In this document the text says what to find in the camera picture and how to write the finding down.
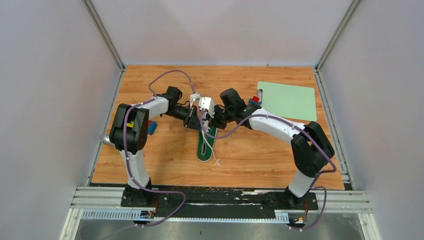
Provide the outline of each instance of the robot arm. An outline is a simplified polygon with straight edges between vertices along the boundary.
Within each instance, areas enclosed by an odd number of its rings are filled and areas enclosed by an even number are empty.
[[[309,124],[298,123],[276,116],[257,104],[246,105],[233,88],[220,94],[224,108],[210,104],[213,101],[204,97],[199,100],[201,110],[209,114],[206,120],[210,127],[225,129],[227,123],[240,123],[252,130],[270,134],[286,144],[290,144],[294,163],[297,167],[294,179],[287,187],[288,202],[295,205],[302,201],[311,188],[316,175],[328,163],[319,150],[309,143],[309,139],[301,132],[307,133],[331,159],[335,152],[321,126],[312,121]]]
[[[200,131],[200,121],[197,116],[197,107],[186,107],[178,103],[183,93],[176,87],[169,86],[166,93],[158,94],[147,100],[143,105],[134,108],[129,116],[128,122],[124,123],[125,114],[131,105],[120,104],[116,110],[113,124],[110,129],[109,140],[115,146],[125,166],[130,164],[132,175],[143,187],[149,187],[150,177],[146,172],[143,148],[147,141],[149,120],[158,115],[169,115],[183,120],[186,128]],[[128,149],[128,160],[124,151],[124,127],[126,127],[126,142]],[[130,179],[128,183],[131,188],[138,190],[139,187]]]

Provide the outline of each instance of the red object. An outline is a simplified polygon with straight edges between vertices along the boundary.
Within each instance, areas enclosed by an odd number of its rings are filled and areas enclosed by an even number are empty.
[[[255,103],[259,103],[259,97],[253,96],[252,101],[255,102]]]

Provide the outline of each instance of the silver cylinder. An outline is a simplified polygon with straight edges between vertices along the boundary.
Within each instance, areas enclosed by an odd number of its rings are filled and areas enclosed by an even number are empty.
[[[259,102],[262,103],[262,89],[258,89],[256,92],[256,97],[259,98]]]
[[[110,138],[109,138],[109,134],[107,134],[107,133],[102,133],[102,134],[100,135],[100,141],[101,141],[103,144],[106,144],[106,145],[110,145],[110,146],[115,147],[115,144],[113,144],[113,143],[111,142],[111,140],[110,140]]]

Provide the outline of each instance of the white cable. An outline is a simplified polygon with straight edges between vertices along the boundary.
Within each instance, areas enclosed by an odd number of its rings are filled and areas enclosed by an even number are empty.
[[[217,157],[215,156],[214,149],[212,148],[212,146],[209,144],[208,140],[206,139],[205,132],[203,130],[201,131],[201,135],[203,136],[203,141],[210,148],[210,150],[212,150],[212,155],[213,155],[213,158],[215,159],[215,164],[218,164],[218,166],[220,166],[221,168],[223,168],[223,166],[221,166],[221,164],[220,164],[220,159],[219,158],[217,159]]]
[[[203,116],[200,116],[200,124],[203,124],[204,129],[206,129],[206,131],[208,131],[208,132],[211,129],[208,126],[209,125],[209,121],[208,120],[203,121]],[[209,144],[208,140],[206,139],[205,132],[203,131],[203,129],[201,130],[201,135],[203,136],[203,141],[210,148],[210,150],[212,150],[212,155],[213,155],[213,158],[215,159],[215,164],[218,164],[218,166],[220,166],[221,168],[223,168],[223,166],[221,166],[221,164],[220,164],[220,159],[219,158],[217,159],[217,157],[215,156],[214,149],[212,148],[212,146]]]

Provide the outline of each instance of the white string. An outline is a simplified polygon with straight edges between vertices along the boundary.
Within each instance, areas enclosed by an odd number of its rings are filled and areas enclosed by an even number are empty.
[[[212,146],[209,144],[208,140],[205,137],[205,132],[202,130],[201,131],[201,135],[203,136],[203,141],[206,143],[206,145],[210,148],[210,150],[212,150],[212,155],[213,158],[215,159],[215,164],[218,164],[218,166],[220,166],[221,168],[223,168],[223,166],[221,166],[220,164],[220,159],[215,156],[215,152],[214,149],[212,148]]]

